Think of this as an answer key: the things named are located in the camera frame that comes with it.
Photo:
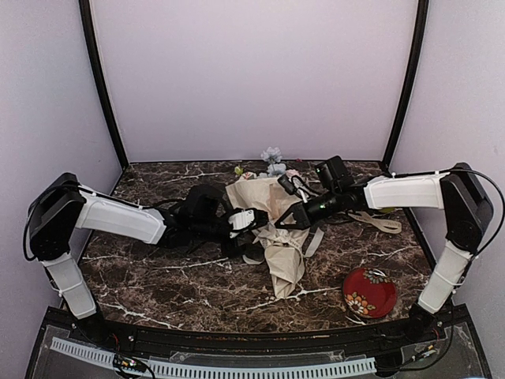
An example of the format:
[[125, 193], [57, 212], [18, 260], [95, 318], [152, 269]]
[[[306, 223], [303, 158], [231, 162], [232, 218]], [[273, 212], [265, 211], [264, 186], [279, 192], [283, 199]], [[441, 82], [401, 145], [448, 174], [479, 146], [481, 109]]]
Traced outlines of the beige wrapping paper sheet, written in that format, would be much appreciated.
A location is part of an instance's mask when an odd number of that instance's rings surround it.
[[309, 230], [279, 229], [275, 221], [299, 198], [289, 195], [277, 178], [240, 178], [226, 187], [226, 195], [235, 208], [267, 212], [267, 225], [253, 232], [252, 246], [258, 251], [243, 253], [242, 259], [248, 265], [267, 264], [275, 297], [287, 298], [305, 274], [303, 245]]

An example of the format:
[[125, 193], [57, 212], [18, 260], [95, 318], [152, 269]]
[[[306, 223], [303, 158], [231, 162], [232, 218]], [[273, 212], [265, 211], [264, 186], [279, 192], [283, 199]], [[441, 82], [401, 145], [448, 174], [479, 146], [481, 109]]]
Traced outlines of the pink fake rose stem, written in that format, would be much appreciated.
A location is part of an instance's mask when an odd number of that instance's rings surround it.
[[289, 170], [286, 170], [286, 175], [288, 178], [292, 178], [295, 175], [298, 176], [299, 172], [294, 169], [289, 169]]

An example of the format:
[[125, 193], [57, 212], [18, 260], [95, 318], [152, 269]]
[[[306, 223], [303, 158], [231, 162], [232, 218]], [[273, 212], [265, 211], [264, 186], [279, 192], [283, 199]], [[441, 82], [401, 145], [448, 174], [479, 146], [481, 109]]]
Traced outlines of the blue fake flower stem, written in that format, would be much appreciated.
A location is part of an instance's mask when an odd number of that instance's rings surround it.
[[282, 162], [282, 152], [279, 147], [268, 147], [261, 152], [260, 158], [267, 164], [268, 177], [276, 177], [286, 173], [286, 165]]

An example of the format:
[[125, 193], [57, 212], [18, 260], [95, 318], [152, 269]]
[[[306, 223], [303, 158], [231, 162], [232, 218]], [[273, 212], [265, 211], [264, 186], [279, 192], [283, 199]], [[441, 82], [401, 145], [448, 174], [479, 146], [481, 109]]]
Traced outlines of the white printed ribbon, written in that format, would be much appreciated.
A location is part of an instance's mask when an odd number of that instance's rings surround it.
[[[379, 216], [370, 216], [367, 212], [363, 211], [340, 212], [339, 216], [345, 216], [345, 219], [342, 222], [338, 222], [338, 225], [358, 221], [373, 225], [375, 228], [388, 234], [396, 235], [402, 231], [400, 222], [387, 220]], [[266, 250], [270, 246], [278, 247], [281, 251], [285, 251], [288, 248], [294, 249], [300, 257], [311, 257], [317, 251], [324, 236], [324, 232], [317, 228], [310, 240], [309, 246], [304, 250], [303, 243], [309, 236], [309, 228], [302, 231], [277, 229], [275, 223], [270, 221], [266, 227], [261, 227], [258, 232], [254, 231], [254, 234], [256, 239], [253, 244], [246, 253], [241, 255], [243, 261], [248, 265], [260, 265], [263, 263], [266, 257]]]

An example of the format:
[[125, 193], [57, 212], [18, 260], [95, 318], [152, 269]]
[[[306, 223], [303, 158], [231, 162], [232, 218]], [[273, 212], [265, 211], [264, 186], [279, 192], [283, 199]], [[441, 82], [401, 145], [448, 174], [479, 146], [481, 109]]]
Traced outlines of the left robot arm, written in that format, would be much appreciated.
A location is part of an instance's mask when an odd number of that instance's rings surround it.
[[231, 208], [220, 191], [208, 185], [194, 186], [184, 200], [165, 209], [96, 192], [80, 184], [76, 175], [64, 173], [30, 204], [22, 250], [26, 261], [43, 265], [70, 313], [81, 321], [81, 332], [94, 344], [104, 344], [111, 327], [97, 315], [96, 300], [71, 255], [74, 231], [100, 231], [163, 249], [210, 241], [233, 253], [253, 219], [252, 210]]

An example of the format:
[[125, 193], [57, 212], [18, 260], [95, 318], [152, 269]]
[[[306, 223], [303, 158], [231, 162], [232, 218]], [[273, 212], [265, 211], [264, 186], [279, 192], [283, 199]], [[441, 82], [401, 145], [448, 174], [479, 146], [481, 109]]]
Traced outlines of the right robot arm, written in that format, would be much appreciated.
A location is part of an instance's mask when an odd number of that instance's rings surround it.
[[430, 315], [441, 310], [487, 246], [483, 240], [494, 208], [481, 184], [486, 175], [460, 162], [439, 171], [381, 173], [357, 179], [337, 156], [317, 165], [316, 173], [324, 193], [291, 205], [276, 221], [278, 229], [306, 230], [338, 212], [386, 208], [440, 211], [441, 251], [414, 306], [420, 312], [402, 326], [408, 341], [422, 341], [433, 329]]

